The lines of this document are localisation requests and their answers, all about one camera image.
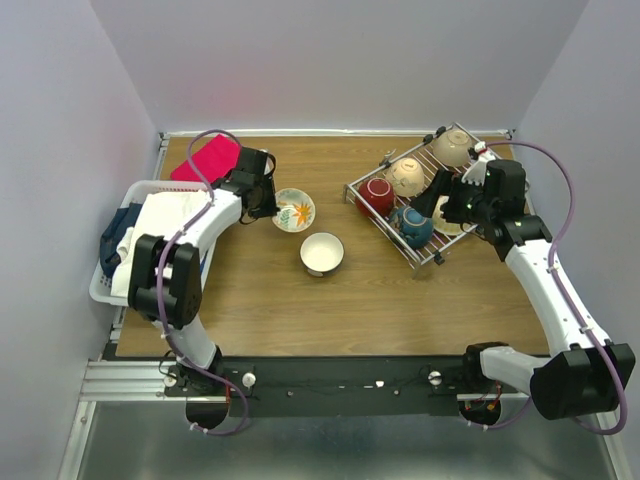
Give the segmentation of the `white floral bowl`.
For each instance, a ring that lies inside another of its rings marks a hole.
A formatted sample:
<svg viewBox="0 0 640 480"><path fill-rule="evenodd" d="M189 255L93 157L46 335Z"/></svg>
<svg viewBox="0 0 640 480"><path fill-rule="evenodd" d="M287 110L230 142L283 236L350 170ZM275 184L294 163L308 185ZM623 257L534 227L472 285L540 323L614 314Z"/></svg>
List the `white floral bowl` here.
<svg viewBox="0 0 640 480"><path fill-rule="evenodd" d="M275 194L279 211L272 218L273 224L286 233L299 233L311 226L316 216L312 198L296 188L285 188Z"/></svg>

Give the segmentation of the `teal white bowl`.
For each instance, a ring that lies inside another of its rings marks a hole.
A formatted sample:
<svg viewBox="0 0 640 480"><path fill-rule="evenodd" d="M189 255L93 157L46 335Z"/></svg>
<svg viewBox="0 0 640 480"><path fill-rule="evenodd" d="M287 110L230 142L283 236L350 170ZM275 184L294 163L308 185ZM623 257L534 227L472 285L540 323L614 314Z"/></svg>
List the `teal white bowl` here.
<svg viewBox="0 0 640 480"><path fill-rule="evenodd" d="M318 232L303 241L299 254L306 271L311 276L322 278L334 273L341 266L345 249L336 235Z"/></svg>

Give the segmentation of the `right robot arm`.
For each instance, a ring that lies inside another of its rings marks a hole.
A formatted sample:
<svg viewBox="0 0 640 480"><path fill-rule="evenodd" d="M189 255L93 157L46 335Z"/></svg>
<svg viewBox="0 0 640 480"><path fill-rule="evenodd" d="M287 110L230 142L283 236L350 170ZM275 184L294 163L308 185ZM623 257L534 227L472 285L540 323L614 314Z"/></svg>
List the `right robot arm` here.
<svg viewBox="0 0 640 480"><path fill-rule="evenodd" d="M460 379L480 392L494 381L529 396L548 420L621 410L624 387L635 364L626 344L612 342L588 310L555 257L554 239L542 219L527 212L526 174L516 161L477 161L483 177L467 182L436 172L412 207L423 216L478 226L484 239L515 275L543 327L546 359L502 342L471 345Z"/></svg>

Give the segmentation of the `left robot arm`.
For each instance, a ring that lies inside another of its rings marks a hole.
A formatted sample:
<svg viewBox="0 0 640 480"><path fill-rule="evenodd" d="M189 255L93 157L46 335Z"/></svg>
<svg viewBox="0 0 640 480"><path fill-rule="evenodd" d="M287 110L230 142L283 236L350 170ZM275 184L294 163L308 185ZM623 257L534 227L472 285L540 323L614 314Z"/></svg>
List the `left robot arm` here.
<svg viewBox="0 0 640 480"><path fill-rule="evenodd" d="M229 173L204 183L203 206L169 234L145 233L135 243L128 306L161 330L177 362L189 369L188 384L201 395L220 387L223 367L220 348L199 318L200 256L213 251L230 226L279 212L275 169L274 155L242 147Z"/></svg>

